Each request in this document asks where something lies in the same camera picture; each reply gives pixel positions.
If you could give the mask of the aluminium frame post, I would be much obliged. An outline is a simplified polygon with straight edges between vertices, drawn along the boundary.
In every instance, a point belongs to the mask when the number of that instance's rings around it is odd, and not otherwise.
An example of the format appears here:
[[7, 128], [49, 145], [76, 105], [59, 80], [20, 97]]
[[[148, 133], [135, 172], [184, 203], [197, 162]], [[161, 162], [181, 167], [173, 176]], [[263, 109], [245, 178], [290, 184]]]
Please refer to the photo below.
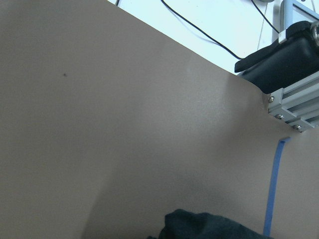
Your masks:
[[299, 132], [319, 126], [319, 73], [270, 94], [268, 113]]

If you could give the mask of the black graphic t-shirt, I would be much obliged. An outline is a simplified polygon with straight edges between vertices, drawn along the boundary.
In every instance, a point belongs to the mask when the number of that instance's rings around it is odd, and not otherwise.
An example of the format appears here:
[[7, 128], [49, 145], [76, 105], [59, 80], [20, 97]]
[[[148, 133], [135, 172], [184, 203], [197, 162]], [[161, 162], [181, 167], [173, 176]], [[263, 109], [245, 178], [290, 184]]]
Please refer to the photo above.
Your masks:
[[223, 216], [177, 209], [165, 215], [158, 239], [268, 239]]

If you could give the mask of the black pouch on desk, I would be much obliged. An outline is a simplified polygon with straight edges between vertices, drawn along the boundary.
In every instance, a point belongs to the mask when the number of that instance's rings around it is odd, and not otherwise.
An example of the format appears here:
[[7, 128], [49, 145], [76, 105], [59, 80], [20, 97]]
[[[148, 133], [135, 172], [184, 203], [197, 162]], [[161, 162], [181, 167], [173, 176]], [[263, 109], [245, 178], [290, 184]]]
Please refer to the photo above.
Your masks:
[[319, 22], [299, 21], [271, 45], [235, 63], [234, 71], [269, 94], [319, 71]]

